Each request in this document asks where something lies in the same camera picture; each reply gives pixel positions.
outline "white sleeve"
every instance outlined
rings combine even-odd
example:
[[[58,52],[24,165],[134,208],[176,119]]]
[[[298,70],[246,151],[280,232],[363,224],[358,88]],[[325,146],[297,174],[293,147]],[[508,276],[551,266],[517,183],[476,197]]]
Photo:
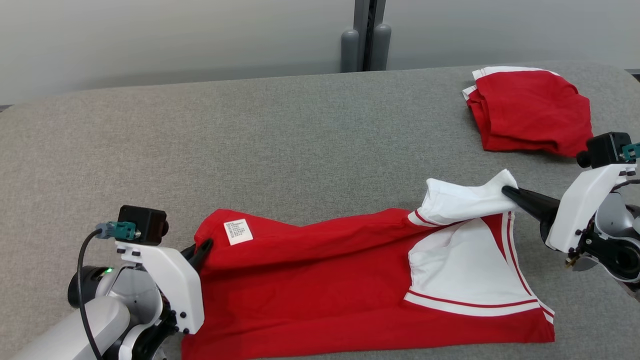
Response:
[[[428,179],[429,189],[417,212],[427,222],[447,225],[511,211],[517,205],[502,194],[505,185],[518,188],[516,180],[506,169],[482,186],[461,186]]]

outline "red fabric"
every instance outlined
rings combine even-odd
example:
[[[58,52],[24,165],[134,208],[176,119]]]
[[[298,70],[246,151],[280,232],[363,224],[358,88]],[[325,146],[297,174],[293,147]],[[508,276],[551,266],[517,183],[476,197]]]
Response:
[[[497,72],[476,80],[471,108],[487,151],[543,150],[575,157],[591,132],[589,99],[548,71]]]
[[[296,227],[214,212],[195,235],[198,245],[214,240],[201,271],[205,322],[185,336],[183,359],[554,340],[542,308],[465,316],[403,300],[412,282],[409,250],[440,229],[415,225],[408,214],[388,209]],[[501,216],[484,220],[500,227]],[[239,219],[253,240],[229,245],[223,223]]]

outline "white label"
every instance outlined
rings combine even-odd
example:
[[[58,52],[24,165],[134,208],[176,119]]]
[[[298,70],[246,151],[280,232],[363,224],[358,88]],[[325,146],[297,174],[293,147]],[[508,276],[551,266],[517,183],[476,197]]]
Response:
[[[224,223],[227,237],[229,238],[229,244],[235,245],[245,241],[253,240],[253,234],[249,230],[249,225],[245,219],[234,220]]]

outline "folded garment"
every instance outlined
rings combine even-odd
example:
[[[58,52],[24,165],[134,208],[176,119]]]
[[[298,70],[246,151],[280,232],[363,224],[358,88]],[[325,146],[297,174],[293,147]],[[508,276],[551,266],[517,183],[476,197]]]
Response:
[[[195,234],[214,247],[201,272],[204,324],[182,358],[554,340],[513,243],[503,170],[484,186],[427,180],[413,211],[308,226],[217,210]]]
[[[463,90],[487,151],[543,150],[575,157],[591,132],[589,99],[559,74],[486,67]]]

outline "gray fabric surface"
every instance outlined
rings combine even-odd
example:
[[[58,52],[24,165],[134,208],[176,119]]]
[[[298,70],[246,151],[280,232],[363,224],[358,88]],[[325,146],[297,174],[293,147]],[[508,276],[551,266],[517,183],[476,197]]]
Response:
[[[591,99],[595,133],[640,141],[640,84],[592,63],[556,71]],[[72,309],[82,239],[122,204],[163,209],[164,245],[183,248],[216,208],[303,225],[416,208],[425,179],[482,184],[508,168],[559,197],[580,172],[544,154],[484,152],[460,91],[477,67],[334,74],[93,90],[0,114],[0,357]],[[625,190],[640,204],[640,193]],[[536,222],[515,225],[520,265],[556,311],[555,343],[472,345],[317,359],[637,359],[640,304],[600,268],[564,269]],[[118,261],[111,241],[86,263]],[[424,332],[437,332],[425,324]],[[179,336],[170,340],[178,354]]]

